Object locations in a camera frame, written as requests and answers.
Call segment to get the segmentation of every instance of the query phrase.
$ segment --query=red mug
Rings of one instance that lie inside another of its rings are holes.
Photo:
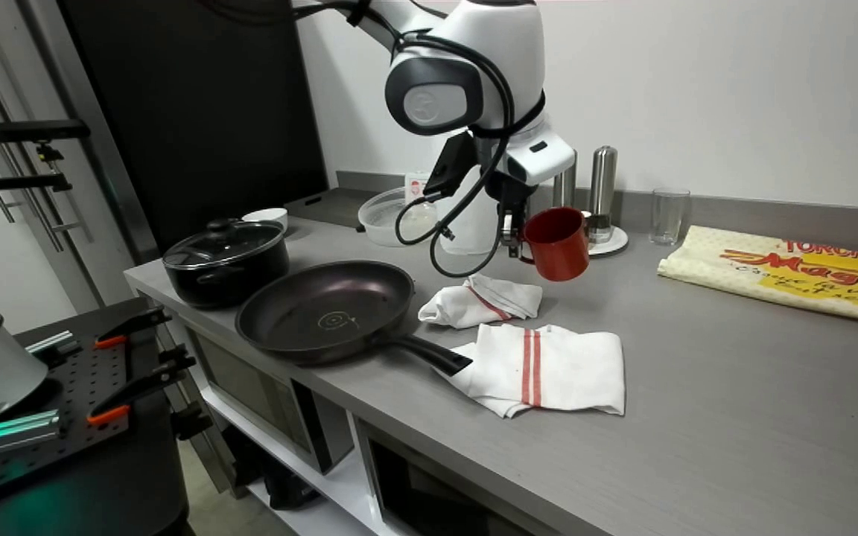
[[[557,206],[532,218],[526,224],[526,240],[536,272],[545,279],[575,279],[591,263],[585,214],[569,206]]]

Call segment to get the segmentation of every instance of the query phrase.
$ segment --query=yellow package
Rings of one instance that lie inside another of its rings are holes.
[[[858,251],[692,225],[660,273],[858,318]]]

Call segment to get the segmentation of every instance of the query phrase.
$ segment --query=black pot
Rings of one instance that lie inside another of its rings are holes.
[[[283,225],[275,220],[217,220],[164,254],[173,289],[201,309],[244,304],[290,272]]]

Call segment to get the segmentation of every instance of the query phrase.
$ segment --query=frying pan handle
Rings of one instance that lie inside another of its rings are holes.
[[[395,342],[414,351],[418,356],[424,356],[426,364],[432,364],[445,374],[457,374],[459,370],[472,365],[468,356],[462,356],[451,348],[432,345],[426,340],[418,340],[418,336],[399,336]]]

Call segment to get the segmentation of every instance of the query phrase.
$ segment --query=red stripe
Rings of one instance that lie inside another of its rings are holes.
[[[521,345],[521,404],[532,404],[532,330],[526,330]]]
[[[496,304],[490,304],[479,292],[475,292],[472,287],[465,287],[487,309],[491,309],[499,318],[512,318],[511,312],[499,309]]]
[[[535,359],[536,359],[536,373],[535,373],[535,404],[543,407],[543,334],[535,330]]]

